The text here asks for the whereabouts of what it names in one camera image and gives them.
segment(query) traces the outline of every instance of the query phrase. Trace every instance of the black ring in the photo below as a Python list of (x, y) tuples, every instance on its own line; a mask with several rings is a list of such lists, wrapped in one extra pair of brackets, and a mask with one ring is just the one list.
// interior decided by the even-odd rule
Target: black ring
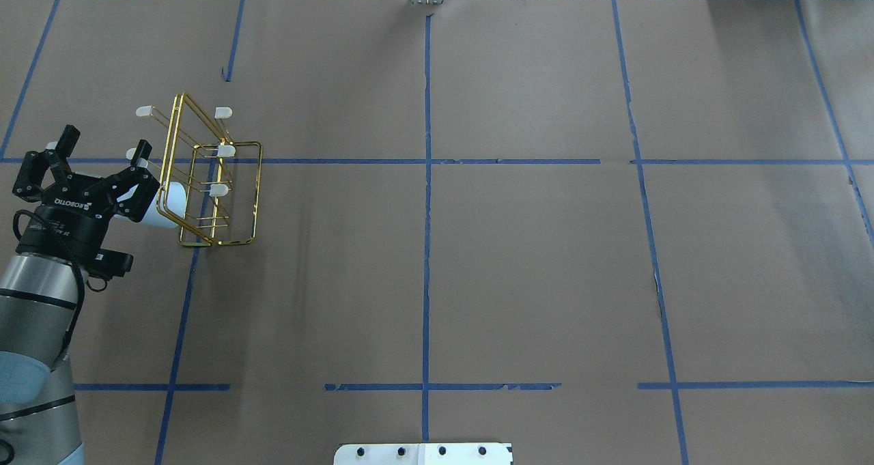
[(15, 460), (15, 449), (5, 440), (0, 440), (0, 447), (6, 450), (7, 455), (6, 458), (0, 462), (0, 465), (9, 465), (13, 460)]

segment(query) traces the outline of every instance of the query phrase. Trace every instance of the metal cylinder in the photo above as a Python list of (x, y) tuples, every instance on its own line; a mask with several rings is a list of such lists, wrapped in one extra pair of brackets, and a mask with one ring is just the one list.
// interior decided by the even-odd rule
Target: metal cylinder
[(0, 404), (0, 440), (15, 449), (13, 465), (56, 465), (82, 446), (69, 358), (52, 372), (37, 399)]
[(13, 257), (0, 279), (0, 402), (25, 403), (37, 396), (78, 301), (67, 263), (32, 254)]

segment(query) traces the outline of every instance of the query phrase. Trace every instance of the blue tape grid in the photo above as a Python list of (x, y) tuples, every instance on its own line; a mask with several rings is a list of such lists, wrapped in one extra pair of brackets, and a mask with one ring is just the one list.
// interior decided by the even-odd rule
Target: blue tape grid
[[(612, 1), (612, 10), (614, 11), (616, 42), (619, 51), (622, 79), (625, 90), (625, 103), (628, 106), (628, 123), (630, 123), (631, 133), (633, 135), (634, 157), (636, 159), (630, 161), (630, 164), (636, 166), (638, 173), (638, 182), (640, 185), (640, 200), (642, 200), (644, 219), (647, 226), (647, 239), (649, 239), (650, 257), (652, 260), (653, 273), (655, 273), (656, 287), (658, 287), (658, 301), (662, 312), (662, 339), (664, 340), (666, 359), (668, 362), (668, 382), (643, 382), (637, 385), (639, 390), (643, 391), (671, 391), (675, 409), (675, 422), (677, 422), (677, 437), (681, 451), (681, 461), (684, 465), (688, 464), (688, 453), (686, 450), (686, 434), (683, 430), (683, 413), (681, 413), (679, 391), (695, 391), (695, 390), (755, 390), (755, 389), (824, 389), (824, 388), (848, 388), (848, 389), (874, 389), (872, 381), (846, 381), (846, 380), (811, 380), (811, 381), (724, 381), (724, 382), (681, 382), (677, 381), (675, 375), (673, 351), (671, 349), (671, 334), (668, 328), (668, 316), (664, 302), (664, 288), (662, 288), (661, 275), (658, 266), (658, 251), (656, 250), (655, 234), (653, 234), (652, 220), (649, 212), (649, 198), (647, 198), (646, 184), (644, 178), (644, 167), (653, 165), (741, 165), (741, 166), (761, 166), (761, 165), (780, 165), (780, 166), (844, 166), (847, 170), (849, 181), (852, 184), (853, 192), (858, 204), (859, 211), (864, 221), (865, 229), (874, 247), (874, 235), (872, 235), (871, 220), (868, 211), (862, 199), (861, 192), (856, 184), (855, 173), (853, 166), (871, 166), (874, 165), (874, 160), (850, 160), (846, 150), (846, 145), (843, 142), (843, 136), (840, 128), (837, 126), (834, 110), (832, 108), (828, 92), (822, 82), (821, 73), (815, 58), (814, 51), (809, 41), (808, 32), (806, 31), (806, 23), (803, 16), (802, 7), (799, 0), (795, 0), (795, 10), (798, 15), (800, 31), (805, 43), (806, 52), (811, 63), (812, 71), (814, 72), (817, 85), (821, 92), (823, 103), (825, 104), (828, 113), (828, 119), (834, 131), (834, 138), (842, 155), (840, 160), (774, 160), (774, 159), (685, 159), (685, 160), (660, 160), (660, 159), (644, 159), (640, 155), (640, 141), (638, 138), (636, 122), (634, 122), (634, 114), (632, 111), (630, 80), (628, 79), (628, 67), (625, 60), (625, 49), (622, 42), (621, 23), (619, 10), (616, 0)], [(31, 66), (28, 69), (25, 77), (24, 85), (16, 101), (16, 106), (10, 118), (9, 126), (3, 138), (3, 143), (0, 145), (0, 163), (21, 163), (20, 158), (6, 158), (5, 151), (9, 145), (10, 138), (15, 128), (16, 119), (18, 119), (19, 111), (24, 104), (27, 89), (30, 85), (33, 73), (37, 67), (40, 54), (43, 51), (44, 43), (46, 43), (47, 35), (51, 29), (54, 16), (57, 13), (57, 6), (60, 0), (54, 0), (52, 10), (46, 20), (43, 33), (40, 38), (40, 43), (35, 51), (31, 61)], [(232, 70), (234, 70), (234, 59), (240, 38), (240, 26), (242, 23), (244, 11), (244, 0), (240, 0), (238, 7), (237, 23), (234, 31), (234, 41), (231, 43), (231, 55), (228, 61), (227, 73), (224, 68), (222, 75), (225, 81), (230, 81)], [(376, 164), (376, 165), (425, 165), (425, 255), (423, 260), (423, 276), (424, 276), (424, 292), (423, 292), (423, 332), (422, 332), (422, 383), (421, 384), (325, 384), (325, 391), (421, 391), (422, 392), (422, 437), (423, 441), (428, 441), (428, 394), (430, 391), (550, 391), (561, 386), (560, 383), (433, 383), (430, 381), (429, 374), (429, 353), (430, 353), (430, 206), (431, 206), (431, 166), (434, 165), (597, 165), (600, 160), (597, 159), (500, 159), (500, 158), (470, 158), (470, 159), (451, 159), (451, 158), (433, 158), (431, 155), (431, 16), (425, 18), (425, 159), (336, 159), (336, 158), (268, 158), (264, 160), (265, 164)], [(127, 163), (124, 159), (115, 158), (72, 158), (71, 163), (112, 163), (123, 164)], [(237, 163), (253, 163), (253, 160), (240, 159)], [(193, 279), (197, 268), (197, 259), (199, 259), (199, 251), (194, 250), (191, 257), (191, 268), (188, 272), (188, 283), (186, 286), (183, 311), (180, 317), (177, 345), (175, 345), (173, 364), (171, 368), (171, 377), (168, 384), (76, 384), (76, 391), (165, 391), (167, 393), (165, 400), (165, 414), (162, 418), (161, 433), (159, 436), (158, 446), (156, 450), (156, 465), (162, 462), (163, 447), (165, 447), (167, 432), (169, 429), (169, 416), (171, 416), (173, 395), (176, 391), (230, 391), (230, 384), (178, 384), (178, 369), (181, 359), (182, 347), (184, 343), (185, 327), (187, 325), (188, 310), (191, 305), (191, 291), (193, 290)]]

